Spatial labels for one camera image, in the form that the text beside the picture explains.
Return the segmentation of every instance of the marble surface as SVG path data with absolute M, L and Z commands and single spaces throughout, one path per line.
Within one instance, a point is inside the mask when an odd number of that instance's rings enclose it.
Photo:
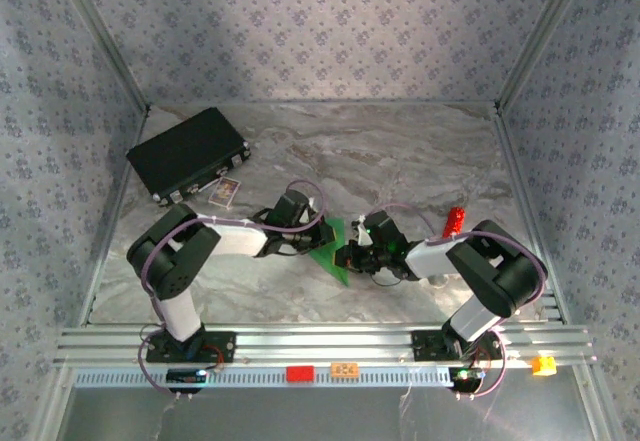
M 273 206 L 289 181 L 308 178 L 327 192 L 329 214 L 348 221 L 378 204 L 400 201 L 418 206 L 441 230 L 449 209 L 463 206 L 465 227 L 491 218 L 525 240 L 489 106 L 317 103 L 219 108 L 251 143 L 253 154 L 229 173 L 242 183 L 232 208 L 207 204 L 208 189 L 188 201 L 200 213 L 242 218 Z M 142 139 L 201 109 L 152 108 Z M 132 173 L 92 323 L 155 320 L 125 255 L 164 212 Z M 408 239 L 428 235 L 419 218 L 390 212 Z M 231 255 L 210 258 L 192 290 L 198 312 L 209 323 L 441 322 L 471 295 L 459 276 L 449 278 L 440 289 L 426 280 L 383 288 L 366 275 L 352 274 L 347 288 L 306 256 Z M 395 280 L 388 272 L 376 279 Z M 521 315 L 533 316 L 533 308 Z

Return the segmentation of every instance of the playing card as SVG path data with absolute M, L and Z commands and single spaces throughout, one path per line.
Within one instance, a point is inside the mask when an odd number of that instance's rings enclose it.
M 240 181 L 229 178 L 220 178 L 218 183 L 213 187 L 213 193 L 209 196 L 209 202 L 229 209 L 231 201 L 236 195 L 236 191 L 238 191 L 239 187 Z

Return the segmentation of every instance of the red block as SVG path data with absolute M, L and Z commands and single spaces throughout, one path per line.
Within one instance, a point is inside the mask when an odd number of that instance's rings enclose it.
M 287 366 L 287 383 L 312 383 L 315 378 L 313 366 Z
M 447 218 L 447 224 L 444 227 L 442 233 L 443 238 L 448 238 L 454 234 L 460 234 L 462 232 L 462 225 L 464 224 L 464 208 L 451 208 L 449 211 L 449 218 Z

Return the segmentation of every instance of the green triangle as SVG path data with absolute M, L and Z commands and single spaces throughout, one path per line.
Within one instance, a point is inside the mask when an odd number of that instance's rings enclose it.
M 333 258 L 338 249 L 344 246 L 344 220 L 340 218 L 328 218 L 325 222 L 333 228 L 335 240 L 314 249 L 309 256 L 318 263 L 327 273 L 336 278 L 345 286 L 349 286 L 349 271 L 333 264 Z

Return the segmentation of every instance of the wallpaper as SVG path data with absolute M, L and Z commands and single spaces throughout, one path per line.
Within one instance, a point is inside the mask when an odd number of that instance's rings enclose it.
M 150 104 L 494 100 L 545 0 L 94 0 Z
M 77 322 L 141 113 L 69 0 L 0 0 L 0 439 L 26 439 Z
M 508 122 L 572 320 L 640 439 L 640 0 L 574 0 Z

